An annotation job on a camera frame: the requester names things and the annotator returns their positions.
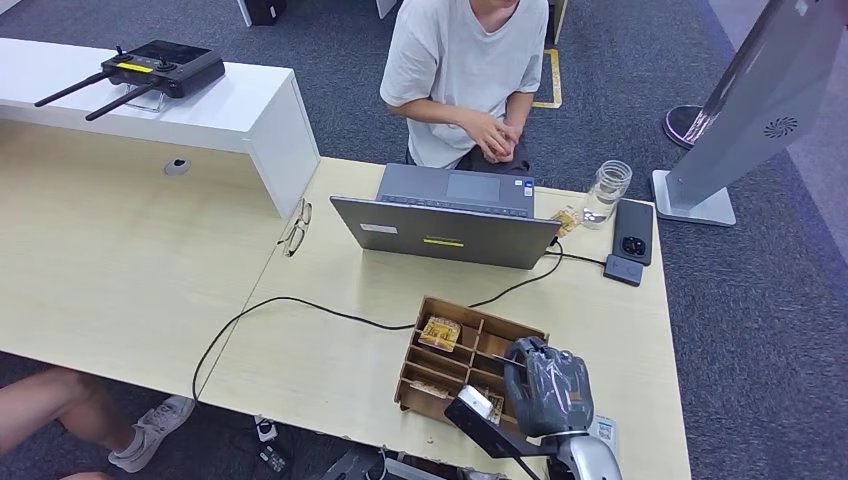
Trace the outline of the person's left hand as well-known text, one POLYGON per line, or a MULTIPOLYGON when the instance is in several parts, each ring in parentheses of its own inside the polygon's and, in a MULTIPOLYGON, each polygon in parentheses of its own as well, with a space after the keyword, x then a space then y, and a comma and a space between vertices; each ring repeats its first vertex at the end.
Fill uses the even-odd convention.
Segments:
POLYGON ((520 146, 520 137, 522 128, 504 123, 501 132, 506 138, 507 146, 504 148, 505 155, 499 157, 500 163, 512 162, 517 155, 517 149, 520 146))

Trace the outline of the person's right hand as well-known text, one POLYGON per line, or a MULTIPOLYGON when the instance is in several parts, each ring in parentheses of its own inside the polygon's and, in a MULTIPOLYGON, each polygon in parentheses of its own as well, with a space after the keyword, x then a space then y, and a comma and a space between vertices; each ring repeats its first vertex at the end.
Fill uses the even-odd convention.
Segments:
POLYGON ((490 163, 512 160, 514 145, 505 126, 495 117, 474 110, 463 112, 459 126, 474 140, 490 163))

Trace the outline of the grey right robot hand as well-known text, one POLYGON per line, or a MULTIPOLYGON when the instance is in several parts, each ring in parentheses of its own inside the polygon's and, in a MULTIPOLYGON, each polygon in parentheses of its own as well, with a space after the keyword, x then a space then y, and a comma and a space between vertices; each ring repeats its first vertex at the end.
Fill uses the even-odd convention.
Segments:
POLYGON ((538 438, 589 429, 594 401, 583 358, 538 337, 522 337, 506 350, 503 378, 523 434, 538 438))

